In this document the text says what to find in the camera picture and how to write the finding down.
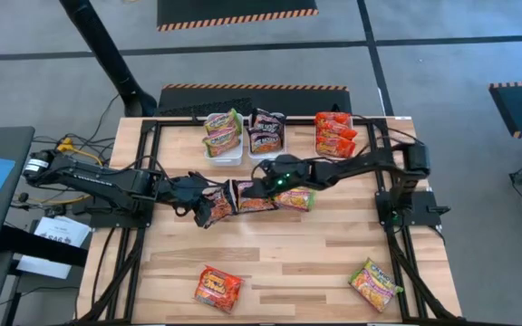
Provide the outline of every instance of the orange noodle package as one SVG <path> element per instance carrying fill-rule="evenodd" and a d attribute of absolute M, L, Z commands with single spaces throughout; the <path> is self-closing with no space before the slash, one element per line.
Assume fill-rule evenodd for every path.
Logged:
<path fill-rule="evenodd" d="M 197 220 L 197 216 L 195 216 L 195 221 L 198 226 L 208 229 L 211 225 L 214 225 L 223 218 L 237 213 L 229 184 L 230 181 L 226 181 L 223 186 L 215 188 L 213 192 L 203 194 L 206 199 L 212 201 L 213 206 L 210 208 L 210 216 L 206 221 L 199 221 Z"/>
<path fill-rule="evenodd" d="M 400 286 L 368 258 L 363 268 L 352 275 L 350 285 L 356 289 L 378 312 L 383 312 L 396 293 L 404 291 Z"/>
<path fill-rule="evenodd" d="M 320 123 L 316 126 L 317 136 L 340 136 L 345 139 L 352 140 L 358 134 L 358 131 L 336 121 L 324 121 L 323 123 Z"/>
<path fill-rule="evenodd" d="M 200 274 L 195 300 L 231 313 L 239 298 L 243 279 L 206 266 Z"/>
<path fill-rule="evenodd" d="M 352 126 L 352 114 L 343 112 L 317 112 L 317 114 L 315 114 L 315 125 L 319 126 L 322 121 L 335 121 L 350 127 Z"/>
<path fill-rule="evenodd" d="M 315 137 L 315 151 L 319 155 L 336 158 L 349 158 L 353 154 L 355 143 L 343 137 Z"/>

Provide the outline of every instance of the white paper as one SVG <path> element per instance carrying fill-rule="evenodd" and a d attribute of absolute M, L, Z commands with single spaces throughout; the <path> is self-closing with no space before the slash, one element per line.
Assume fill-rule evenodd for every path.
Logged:
<path fill-rule="evenodd" d="M 36 235 L 77 247 L 82 245 L 89 232 L 90 227 L 65 216 L 42 217 L 35 228 Z M 70 268 L 69 264 L 50 262 L 46 259 L 27 255 L 24 255 L 17 265 L 17 269 L 24 272 L 38 273 L 64 280 L 68 277 Z"/>

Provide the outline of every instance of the black stand pole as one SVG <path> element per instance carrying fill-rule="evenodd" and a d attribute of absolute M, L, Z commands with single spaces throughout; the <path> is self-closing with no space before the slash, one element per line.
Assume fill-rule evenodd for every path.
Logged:
<path fill-rule="evenodd" d="M 60 4 L 118 90 L 124 102 L 124 114 L 127 117 L 154 116 L 156 100 L 143 91 L 132 76 L 90 0 L 60 0 Z"/>

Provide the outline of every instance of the white tray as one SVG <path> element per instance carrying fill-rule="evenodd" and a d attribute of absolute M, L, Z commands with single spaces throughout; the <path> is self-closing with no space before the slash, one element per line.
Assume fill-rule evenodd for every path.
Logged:
<path fill-rule="evenodd" d="M 207 120 L 208 118 L 216 117 L 219 114 L 222 113 L 211 113 L 207 116 Z M 243 158 L 243 133 L 245 132 L 245 128 L 243 125 L 243 116 L 240 113 L 237 113 L 237 117 L 241 123 L 241 134 L 239 135 L 240 144 L 214 158 L 210 157 L 205 149 L 205 159 L 211 165 L 216 167 L 234 167 L 241 164 Z"/>

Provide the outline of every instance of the black metal frame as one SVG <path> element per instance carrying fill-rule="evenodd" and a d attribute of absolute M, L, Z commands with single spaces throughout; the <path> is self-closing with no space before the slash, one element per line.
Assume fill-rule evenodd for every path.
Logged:
<path fill-rule="evenodd" d="M 187 118 L 179 120 L 144 120 L 142 122 L 141 130 L 140 130 L 140 139 L 139 139 L 139 146 L 136 153 L 136 158 L 140 158 L 144 155 L 146 150 L 146 140 L 148 137 L 148 133 L 153 130 L 154 135 L 152 138 L 152 144 L 150 149 L 150 155 L 152 158 L 150 158 L 149 166 L 148 168 L 154 169 L 156 167 L 156 161 L 155 158 L 158 155 L 158 149 L 160 144 L 160 135 L 161 130 L 163 127 L 185 127 L 185 126 L 202 126 L 205 118 L 204 117 L 193 117 L 193 118 Z M 313 118 L 302 118 L 302 119 L 296 119 L 296 118 L 290 118 L 287 120 L 288 125 L 306 125 L 306 126 L 313 126 L 314 125 L 314 119 Z M 376 141 L 376 134 L 375 134 L 375 128 L 378 127 L 379 132 L 382 134 L 382 136 L 389 136 L 388 130 L 386 129 L 387 123 L 386 119 L 359 119 L 354 118 L 353 120 L 354 126 L 364 126 L 368 132 L 368 140 L 370 142 L 370 150 L 375 150 L 378 148 L 378 144 Z M 391 146 L 389 139 L 383 138 L 382 142 L 383 146 L 385 148 L 389 148 Z M 135 168 L 140 168 L 141 162 L 137 162 Z M 386 187 L 384 185 L 384 179 L 381 171 L 376 171 L 375 177 L 376 182 L 378 184 L 378 192 L 377 194 L 383 193 L 386 191 Z M 391 180 L 392 184 L 396 184 L 396 180 L 392 178 Z M 399 225 L 401 221 L 395 221 L 395 225 Z M 127 321 L 131 323 L 132 313 L 134 309 L 134 301 L 136 298 L 136 288 L 138 283 L 138 277 L 139 277 L 139 269 L 140 269 L 140 258 L 141 258 L 141 247 L 144 243 L 144 236 L 146 233 L 146 228 L 139 228 L 138 233 L 136 235 L 136 244 L 140 243 L 140 253 L 135 258 L 132 267 L 130 269 L 130 282 L 129 287 L 127 291 L 127 297 L 126 297 L 126 304 L 125 304 L 125 310 L 124 310 L 124 316 L 123 319 L 114 319 L 115 317 L 115 311 L 116 311 L 116 301 L 118 300 L 118 289 L 115 290 L 114 295 L 111 297 L 109 303 L 108 303 L 108 311 L 106 314 L 106 321 L 114 321 L 114 322 L 123 322 Z M 118 256 L 116 259 L 116 267 L 115 267 L 115 273 L 119 271 L 126 258 L 126 252 L 128 249 L 128 242 L 130 240 L 131 236 L 131 229 L 124 228 L 122 229 L 121 234 L 121 240 L 118 250 Z M 391 244 L 391 237 L 393 235 L 388 234 L 388 244 Z M 404 248 L 406 252 L 406 257 L 408 260 L 408 263 L 411 265 L 411 267 L 414 269 L 414 271 L 418 272 L 418 267 L 416 264 L 416 257 L 414 254 L 414 248 L 412 246 L 412 240 L 411 240 L 411 234 L 410 229 L 407 225 L 404 225 L 402 228 L 402 237 L 404 242 Z M 402 286 L 404 285 L 402 274 L 401 274 L 401 267 L 400 263 L 391 256 L 391 265 L 392 270 L 395 277 L 395 282 Z M 424 301 L 422 300 L 421 294 L 418 289 L 413 287 L 414 295 L 416 298 L 416 306 L 418 308 L 418 317 L 422 319 L 428 318 L 428 313 L 426 312 L 426 305 Z M 398 302 L 400 305 L 401 310 L 401 318 L 403 321 L 408 320 L 411 318 L 410 311 L 408 309 L 408 302 L 406 299 L 406 295 L 402 293 L 398 293 Z"/>

